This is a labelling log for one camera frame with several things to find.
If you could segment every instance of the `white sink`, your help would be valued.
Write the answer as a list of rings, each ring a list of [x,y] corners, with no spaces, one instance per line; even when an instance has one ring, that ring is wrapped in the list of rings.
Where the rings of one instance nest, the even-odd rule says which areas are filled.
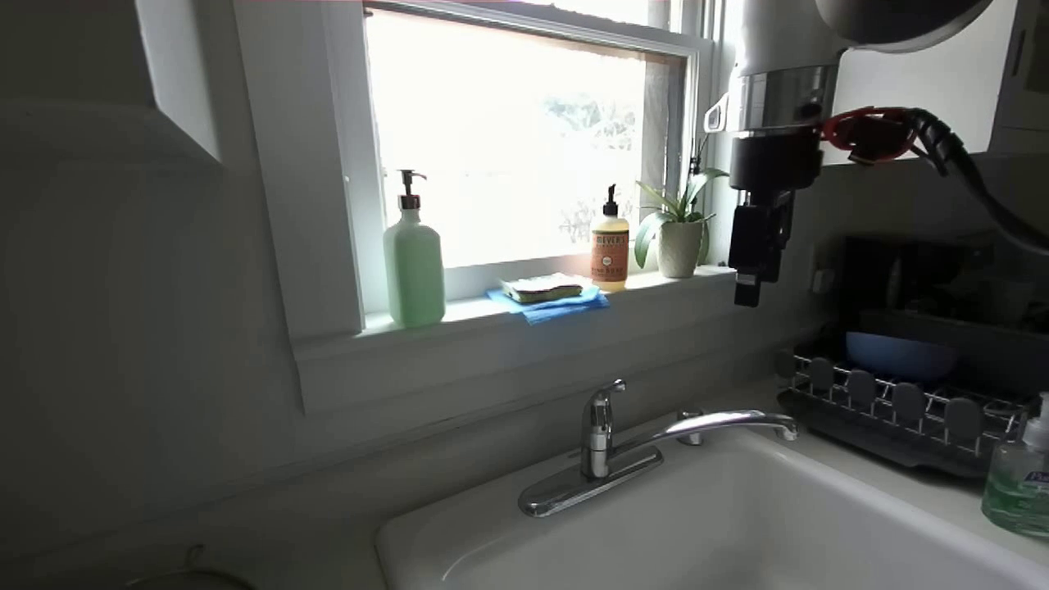
[[[779,438],[666,443],[653,473],[555,517],[545,461],[380,532],[393,590],[1045,590],[1049,563],[821,466]]]

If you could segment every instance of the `window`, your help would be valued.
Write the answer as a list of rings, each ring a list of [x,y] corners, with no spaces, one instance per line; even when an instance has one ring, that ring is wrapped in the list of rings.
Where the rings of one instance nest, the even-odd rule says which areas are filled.
[[[684,5],[536,5],[375,5],[369,18],[384,222],[400,218],[397,171],[422,171],[449,298],[581,270],[607,186],[640,219],[635,185],[677,186],[693,150],[703,49],[668,33]]]

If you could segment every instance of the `dish drying rack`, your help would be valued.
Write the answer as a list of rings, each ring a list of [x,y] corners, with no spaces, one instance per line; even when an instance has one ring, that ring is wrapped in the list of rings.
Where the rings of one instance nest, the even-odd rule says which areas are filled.
[[[830,356],[793,354],[779,408],[807,428],[884,461],[988,478],[990,448],[1013,432],[1024,403],[976,390],[924,390]]]

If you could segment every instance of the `pump dispenser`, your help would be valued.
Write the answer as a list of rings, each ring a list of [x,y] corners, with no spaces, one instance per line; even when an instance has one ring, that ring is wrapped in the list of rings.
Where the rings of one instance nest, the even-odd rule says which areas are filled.
[[[422,222],[422,196],[414,195],[418,171],[400,171],[400,219],[386,229],[389,315],[400,328],[427,328],[445,317],[445,270],[440,237]]]
[[[993,448],[984,515],[1000,528],[1049,540],[1049,393],[1024,436]]]
[[[611,186],[601,212],[604,219],[593,227],[589,279],[601,293],[624,293],[630,261],[630,222],[619,218],[616,185]]]

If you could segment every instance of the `white wall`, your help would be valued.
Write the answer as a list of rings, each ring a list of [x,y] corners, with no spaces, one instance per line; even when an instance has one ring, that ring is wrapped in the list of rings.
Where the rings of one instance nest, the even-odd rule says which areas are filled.
[[[786,279],[761,313],[732,309],[725,290],[718,322],[445,385],[430,403],[469,420],[419,432],[397,423],[436,408],[305,416],[233,36],[215,38],[210,59],[224,171],[0,171],[0,587],[117,579],[178,563],[193,538],[247,563],[323,528],[360,532],[347,563],[360,563],[358,587],[377,587],[365,540],[384,515],[573,445],[589,390],[576,363],[633,376],[624,423],[725,393],[821,322],[807,270],[822,241],[981,227],[961,190],[920,167],[830,174],[800,199]],[[564,374],[555,399],[528,403],[536,369]],[[496,390],[523,403],[480,411]]]

